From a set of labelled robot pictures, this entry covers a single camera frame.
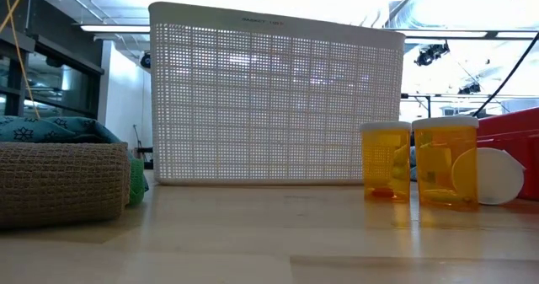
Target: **teal fabric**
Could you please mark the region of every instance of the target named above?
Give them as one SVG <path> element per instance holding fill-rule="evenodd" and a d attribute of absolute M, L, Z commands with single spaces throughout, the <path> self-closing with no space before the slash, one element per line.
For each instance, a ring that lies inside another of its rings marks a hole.
<path fill-rule="evenodd" d="M 0 116 L 0 142 L 119 143 L 121 140 L 96 120 L 50 117 L 41 120 Z M 130 161 L 135 157 L 127 153 Z M 148 184 L 144 175 L 145 190 Z"/>

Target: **woven basket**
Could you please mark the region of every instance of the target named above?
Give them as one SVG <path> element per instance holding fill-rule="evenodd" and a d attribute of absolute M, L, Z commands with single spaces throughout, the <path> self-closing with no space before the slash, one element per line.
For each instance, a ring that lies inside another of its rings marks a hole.
<path fill-rule="evenodd" d="M 114 219 L 129 188 L 125 144 L 0 142 L 0 228 Z"/>

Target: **table surface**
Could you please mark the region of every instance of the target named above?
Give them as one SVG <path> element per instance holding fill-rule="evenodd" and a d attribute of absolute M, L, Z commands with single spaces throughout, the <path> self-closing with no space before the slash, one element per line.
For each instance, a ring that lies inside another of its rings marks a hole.
<path fill-rule="evenodd" d="M 360 187 L 153 186 L 113 222 L 0 232 L 4 283 L 532 283 L 539 202 L 453 212 Z"/>

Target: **red container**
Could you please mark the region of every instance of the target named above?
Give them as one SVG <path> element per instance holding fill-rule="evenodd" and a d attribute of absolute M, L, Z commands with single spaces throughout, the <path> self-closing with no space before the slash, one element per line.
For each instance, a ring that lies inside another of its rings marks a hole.
<path fill-rule="evenodd" d="M 526 168 L 519 197 L 539 201 L 539 108 L 479 120 L 478 147 L 516 158 Z"/>

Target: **fluorescent light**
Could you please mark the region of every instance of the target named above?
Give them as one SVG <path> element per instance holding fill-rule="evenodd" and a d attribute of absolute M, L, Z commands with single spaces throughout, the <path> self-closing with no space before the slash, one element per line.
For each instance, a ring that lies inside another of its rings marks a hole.
<path fill-rule="evenodd" d="M 81 25 L 81 29 L 86 32 L 93 33 L 125 33 L 125 34 L 149 34 L 150 26 L 148 25 L 117 25 L 117 24 L 101 24 L 101 25 Z"/>
<path fill-rule="evenodd" d="M 434 37 L 434 38 L 482 38 L 487 35 L 484 31 L 450 31 L 450 30 L 394 30 L 406 37 Z"/>
<path fill-rule="evenodd" d="M 514 32 L 514 31 L 505 31 L 505 32 L 499 32 L 496 37 L 497 38 L 518 38 L 518 39 L 527 39 L 527 40 L 533 40 L 535 37 L 536 32 Z"/>
<path fill-rule="evenodd" d="M 433 44 L 445 44 L 446 42 L 444 40 L 438 40 L 438 39 L 406 39 L 404 41 L 405 44 L 419 44 L 419 45 L 433 45 Z"/>

